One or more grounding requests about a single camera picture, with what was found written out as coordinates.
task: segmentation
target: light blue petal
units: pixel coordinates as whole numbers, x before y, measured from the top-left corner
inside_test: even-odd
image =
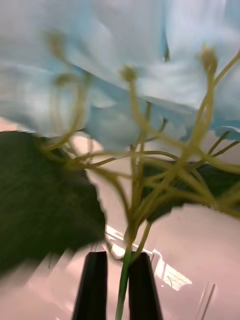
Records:
[[[235,2],[240,8],[240,0]],[[233,14],[229,3],[219,0],[165,2],[170,61],[150,65],[141,76],[138,92],[142,98],[177,114],[195,117],[207,92],[206,75],[197,54],[204,44],[214,46],[218,74],[240,48],[240,29],[229,18]],[[234,18],[239,20],[240,10]],[[239,75],[240,68],[235,65],[215,89],[215,109],[228,119],[240,119]]]
[[[240,122],[239,127],[234,126],[221,126],[215,129],[215,134],[217,137],[221,137],[225,132],[229,132],[226,136],[226,140],[240,141]]]
[[[147,103],[142,99],[138,99],[138,103],[144,116]],[[90,95],[90,104],[90,115],[85,129],[106,151],[123,151],[130,144],[137,142],[141,130],[133,116],[127,91],[96,79],[94,91]],[[171,112],[153,105],[150,125],[159,130],[164,118],[168,120],[165,134],[177,139],[187,134],[184,123],[180,124]],[[177,123],[177,129],[170,119]]]
[[[0,115],[43,137],[56,137],[69,131],[75,89],[70,85],[63,87],[54,107],[51,99],[56,76],[39,68],[0,66]]]
[[[225,132],[229,132],[226,140],[240,141],[240,120],[227,120],[219,115],[215,115],[210,129],[215,131],[217,137],[221,137]]]
[[[166,49],[162,0],[85,0],[70,61],[104,80],[122,81],[125,64],[146,66]]]
[[[240,1],[234,2],[239,8]],[[238,52],[240,43],[239,29],[228,18],[229,4],[228,0],[166,1],[165,30],[171,59],[194,59],[205,44],[215,47],[221,70]]]
[[[74,29],[82,0],[2,0],[0,60],[49,68],[52,59],[46,32],[68,35]]]

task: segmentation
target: light blue flower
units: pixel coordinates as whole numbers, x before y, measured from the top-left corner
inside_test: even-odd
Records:
[[[152,114],[167,118],[168,127],[184,126],[185,135],[176,138],[187,139],[207,90],[198,58],[203,46],[215,48],[216,74],[240,48],[240,0],[24,0],[13,7],[17,0],[0,4],[0,116],[45,136],[69,128],[69,87],[59,108],[63,130],[57,132],[50,119],[50,88],[66,66],[51,55],[44,35],[58,31],[76,74],[93,75],[82,123],[107,149],[123,149],[139,135],[121,76],[124,65],[137,71],[142,113],[145,101],[152,102]],[[240,120],[239,87],[240,63],[215,89],[215,109],[225,121]],[[150,123],[158,129],[156,119]]]

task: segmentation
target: hydrangea flower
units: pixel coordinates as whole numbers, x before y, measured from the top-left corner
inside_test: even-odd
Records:
[[[25,0],[18,11],[14,6],[17,0],[0,5],[0,116],[43,136],[59,134],[49,101],[54,79],[67,71],[44,36],[58,31],[74,72],[93,75],[82,126],[105,149],[122,150],[139,134],[121,77],[124,65],[136,69],[142,113],[145,101],[154,104],[150,124],[158,129],[159,119],[167,118],[179,127],[175,138],[186,139],[207,90],[198,58],[203,46],[215,50],[216,74],[240,49],[240,0]],[[238,63],[215,89],[215,109],[223,119],[215,121],[215,130],[240,120],[239,74]],[[73,117],[71,88],[61,97],[65,131]]]

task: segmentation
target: flower cluster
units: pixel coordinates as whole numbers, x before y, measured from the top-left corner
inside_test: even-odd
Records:
[[[214,51],[216,76],[240,49],[240,0],[18,4],[0,5],[0,116],[44,137],[84,128],[107,151],[124,150],[140,134],[124,66],[136,70],[143,115],[152,103],[151,127],[165,124],[167,136],[187,140],[208,87],[204,48]],[[230,140],[240,139],[239,87],[238,62],[215,88],[210,124]]]

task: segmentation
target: black holder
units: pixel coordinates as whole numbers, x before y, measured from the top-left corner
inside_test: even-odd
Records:
[[[90,252],[85,258],[72,320],[106,320],[107,280],[107,253]],[[130,320],[163,320],[146,253],[141,253],[129,268],[128,281]]]
[[[164,320],[149,256],[142,252],[129,268],[130,320]]]
[[[106,320],[107,280],[107,253],[88,253],[84,262],[72,320]]]

